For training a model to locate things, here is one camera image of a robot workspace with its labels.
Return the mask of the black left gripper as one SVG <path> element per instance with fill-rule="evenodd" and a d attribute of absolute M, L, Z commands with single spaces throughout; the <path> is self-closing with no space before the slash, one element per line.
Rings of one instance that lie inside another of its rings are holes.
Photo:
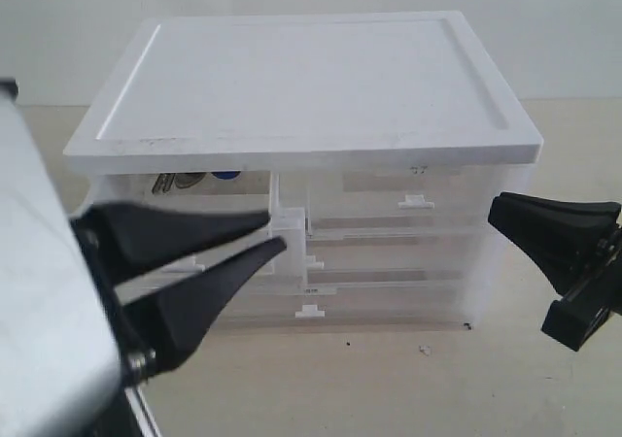
<path fill-rule="evenodd" d="M 527 255 L 556 291 L 541 332 L 579 351 L 621 315 L 621 227 L 616 202 L 576 203 L 503 192 L 488 222 Z"/>

